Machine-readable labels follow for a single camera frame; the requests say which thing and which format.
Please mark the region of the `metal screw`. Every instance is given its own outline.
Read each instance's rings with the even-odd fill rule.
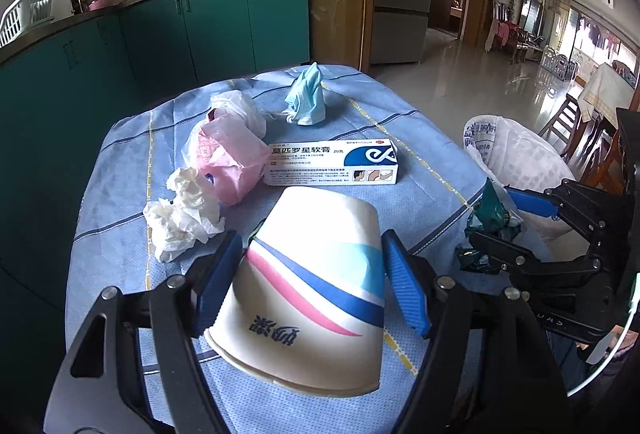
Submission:
[[[442,289],[451,289],[456,285],[456,281],[448,275],[443,275],[436,279],[436,284]]]
[[[117,294],[118,294],[118,288],[116,288],[115,286],[107,286],[105,289],[102,290],[102,293],[100,293],[100,296],[105,300],[110,300],[114,298]]]
[[[520,290],[511,286],[504,289],[504,294],[509,300],[518,300],[520,298]]]
[[[186,279],[183,275],[172,275],[166,280],[166,285],[171,289],[176,289],[185,283]]]

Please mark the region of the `white cable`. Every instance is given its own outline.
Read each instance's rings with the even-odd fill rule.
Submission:
[[[620,336],[618,337],[618,341],[616,342],[616,345],[613,346],[611,353],[607,358],[604,359],[604,361],[600,364],[600,366],[595,371],[593,371],[593,373],[591,373],[584,382],[578,385],[578,387],[572,388],[572,390],[570,390],[566,394],[567,396],[572,396],[579,390],[583,390],[587,385],[589,385],[593,380],[597,378],[597,376],[602,372],[602,370],[605,367],[607,367],[607,364],[613,359],[614,354],[618,352],[620,345],[622,345],[622,342],[626,337],[626,333],[629,331],[629,328],[631,327],[631,322],[634,319],[634,315],[636,314],[636,311],[638,310],[638,301],[640,301],[640,273],[636,273],[636,280],[634,281],[634,285],[631,289],[631,300],[629,302],[629,318],[626,320],[625,327],[622,330],[622,333],[620,334]]]

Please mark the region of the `blue tablecloth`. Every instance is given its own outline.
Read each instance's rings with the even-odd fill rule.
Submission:
[[[260,108],[280,111],[302,67],[254,78],[226,80],[189,91],[161,106],[118,122],[108,133],[84,194],[66,290],[66,342],[70,345],[100,290],[116,285],[124,293],[155,287],[185,273],[193,259],[215,250],[214,238],[197,243],[175,262],[155,260],[142,208],[172,199],[166,180],[184,165],[180,150],[196,122],[209,110],[212,94],[236,89]],[[438,274],[452,274],[472,290],[497,293],[508,276],[460,271],[454,247],[485,174],[449,138],[385,86],[352,68],[322,66],[326,119],[311,127],[268,120],[266,143],[390,137],[398,147],[396,185],[327,187],[376,207],[381,232],[394,228],[404,245],[429,260]],[[244,240],[267,216],[284,188],[259,183],[244,200],[223,208],[227,229]],[[548,256],[533,232],[516,242]],[[462,381],[478,375],[480,332],[473,332]],[[380,389],[358,398],[315,398],[267,384],[222,360],[200,338],[194,342],[202,369],[231,432],[386,433],[401,411],[427,347],[402,318],[390,287],[385,289],[385,345]],[[150,331],[141,331],[146,388],[154,415],[171,422],[156,365]]]

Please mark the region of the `crumpled green wrapper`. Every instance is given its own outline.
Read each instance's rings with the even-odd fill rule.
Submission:
[[[466,220],[465,237],[471,236],[474,232],[486,232],[511,242],[520,233],[521,222],[517,215],[504,208],[495,192],[494,184],[487,178],[482,197]],[[478,250],[457,246],[455,254],[463,271],[489,275],[500,273],[500,268],[491,266],[488,256]]]

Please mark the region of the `face mask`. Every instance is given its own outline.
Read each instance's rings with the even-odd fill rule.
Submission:
[[[324,120],[324,96],[322,96],[321,82],[322,73],[316,62],[300,73],[285,98],[289,108],[281,113],[286,117],[287,122],[313,125]]]

